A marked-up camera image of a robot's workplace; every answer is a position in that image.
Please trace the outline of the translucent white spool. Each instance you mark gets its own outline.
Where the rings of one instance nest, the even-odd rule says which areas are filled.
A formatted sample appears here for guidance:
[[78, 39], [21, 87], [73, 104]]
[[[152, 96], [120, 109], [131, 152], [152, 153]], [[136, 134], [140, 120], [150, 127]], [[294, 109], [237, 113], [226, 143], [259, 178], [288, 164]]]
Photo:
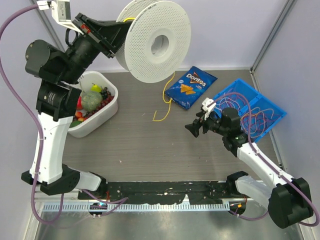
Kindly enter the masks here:
[[117, 21], [130, 26], [115, 57], [138, 81], [163, 81], [185, 59], [192, 31], [190, 19], [179, 4], [169, 0], [132, 0]]

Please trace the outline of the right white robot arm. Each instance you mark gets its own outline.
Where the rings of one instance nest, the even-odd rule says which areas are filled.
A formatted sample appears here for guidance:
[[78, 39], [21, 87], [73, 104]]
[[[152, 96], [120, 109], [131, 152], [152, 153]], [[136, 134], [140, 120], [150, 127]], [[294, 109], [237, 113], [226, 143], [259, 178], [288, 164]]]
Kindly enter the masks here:
[[224, 147], [261, 179], [258, 182], [244, 171], [229, 175], [225, 190], [230, 197], [236, 198], [240, 194], [250, 197], [266, 209], [266, 213], [281, 229], [297, 223], [307, 226], [305, 220], [312, 216], [315, 216], [314, 226], [320, 223], [308, 182], [302, 177], [294, 178], [286, 173], [252, 142], [241, 128], [236, 109], [225, 108], [220, 116], [203, 110], [196, 116], [191, 124], [185, 125], [194, 137], [198, 137], [200, 131], [221, 135]]

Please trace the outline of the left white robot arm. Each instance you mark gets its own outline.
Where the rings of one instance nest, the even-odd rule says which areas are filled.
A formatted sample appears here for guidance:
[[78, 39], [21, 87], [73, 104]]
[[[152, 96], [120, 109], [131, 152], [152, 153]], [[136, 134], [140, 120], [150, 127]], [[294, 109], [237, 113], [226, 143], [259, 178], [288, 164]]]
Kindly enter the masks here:
[[49, 195], [78, 189], [89, 191], [100, 200], [107, 192], [107, 181], [93, 173], [72, 169], [63, 163], [69, 127], [76, 113], [81, 90], [80, 77], [99, 54], [113, 58], [126, 40], [131, 21], [94, 20], [79, 13], [73, 21], [77, 34], [66, 51], [38, 39], [26, 49], [25, 70], [40, 78], [36, 122], [38, 155], [30, 170], [22, 173], [24, 182], [40, 186]]

